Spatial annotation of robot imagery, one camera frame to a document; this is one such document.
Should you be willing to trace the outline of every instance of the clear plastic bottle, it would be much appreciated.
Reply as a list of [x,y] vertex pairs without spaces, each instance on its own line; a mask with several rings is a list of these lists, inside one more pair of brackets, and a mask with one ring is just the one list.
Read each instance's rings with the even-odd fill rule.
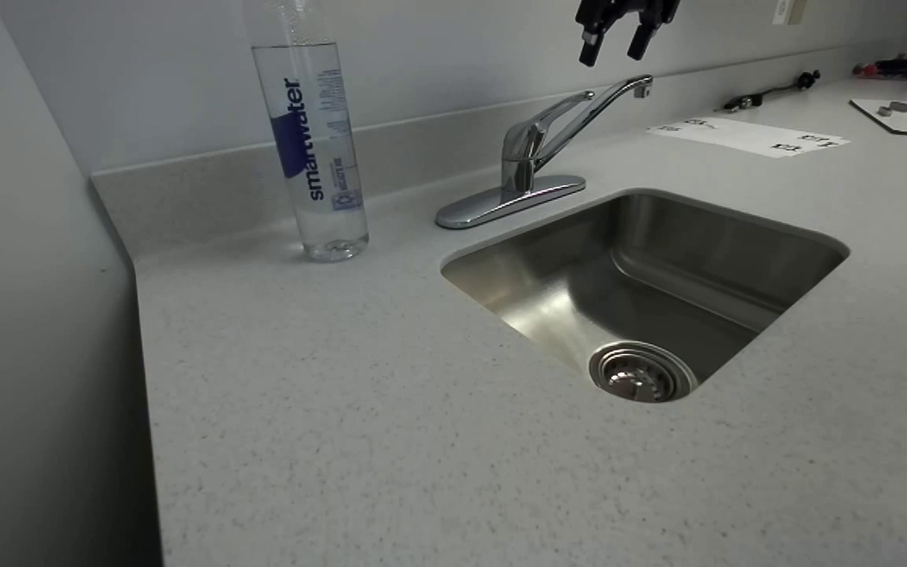
[[273,144],[313,261],[368,243],[350,103],[319,0],[242,0]]

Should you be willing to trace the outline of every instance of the white speckled countertop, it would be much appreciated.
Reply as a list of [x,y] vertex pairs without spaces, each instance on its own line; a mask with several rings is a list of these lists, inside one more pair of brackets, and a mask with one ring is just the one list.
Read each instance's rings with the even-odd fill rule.
[[[167,567],[907,567],[907,139],[830,85],[739,120],[848,147],[764,162],[646,131],[548,170],[588,192],[444,234],[492,184],[370,201],[370,249],[301,263],[287,225],[137,258]],[[442,263],[628,189],[828,234],[850,258],[694,398],[623,402]]]

